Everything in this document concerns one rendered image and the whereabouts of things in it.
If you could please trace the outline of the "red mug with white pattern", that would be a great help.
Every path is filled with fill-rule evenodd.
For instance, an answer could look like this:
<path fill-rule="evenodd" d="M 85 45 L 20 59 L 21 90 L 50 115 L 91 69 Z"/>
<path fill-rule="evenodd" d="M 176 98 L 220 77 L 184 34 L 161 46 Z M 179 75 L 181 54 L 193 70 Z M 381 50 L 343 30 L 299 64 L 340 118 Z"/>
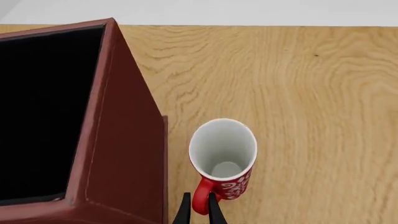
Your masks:
<path fill-rule="evenodd" d="M 192 208 L 207 215 L 210 193 L 217 201 L 234 200 L 245 193 L 257 157 L 257 141 L 245 124 L 229 118 L 213 119 L 194 132 L 188 155 L 201 176 Z"/>

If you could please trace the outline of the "red-brown desk caddy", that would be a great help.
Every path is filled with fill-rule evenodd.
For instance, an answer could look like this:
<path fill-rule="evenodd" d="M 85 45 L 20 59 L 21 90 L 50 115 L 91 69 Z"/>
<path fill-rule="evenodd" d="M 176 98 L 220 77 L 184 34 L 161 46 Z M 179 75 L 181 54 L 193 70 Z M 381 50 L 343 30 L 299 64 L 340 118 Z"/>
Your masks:
<path fill-rule="evenodd" d="M 166 224 L 167 118 L 117 24 L 0 34 L 0 224 Z"/>

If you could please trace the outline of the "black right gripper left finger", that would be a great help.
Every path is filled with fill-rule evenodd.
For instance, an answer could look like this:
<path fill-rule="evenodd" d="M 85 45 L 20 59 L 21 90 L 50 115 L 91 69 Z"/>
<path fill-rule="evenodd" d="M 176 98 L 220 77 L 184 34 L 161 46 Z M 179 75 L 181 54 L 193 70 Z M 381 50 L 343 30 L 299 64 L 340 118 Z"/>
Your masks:
<path fill-rule="evenodd" d="M 191 217 L 191 193 L 185 192 L 172 224 L 190 224 Z"/>

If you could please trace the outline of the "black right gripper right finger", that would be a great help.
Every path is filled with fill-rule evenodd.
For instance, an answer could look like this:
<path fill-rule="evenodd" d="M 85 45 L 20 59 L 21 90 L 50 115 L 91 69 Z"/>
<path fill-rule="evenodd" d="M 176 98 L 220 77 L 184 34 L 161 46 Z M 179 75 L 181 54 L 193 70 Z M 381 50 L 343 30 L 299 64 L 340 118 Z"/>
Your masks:
<path fill-rule="evenodd" d="M 210 224 L 228 224 L 223 213 L 218 205 L 216 195 L 213 192 L 209 193 L 208 197 L 208 217 Z"/>

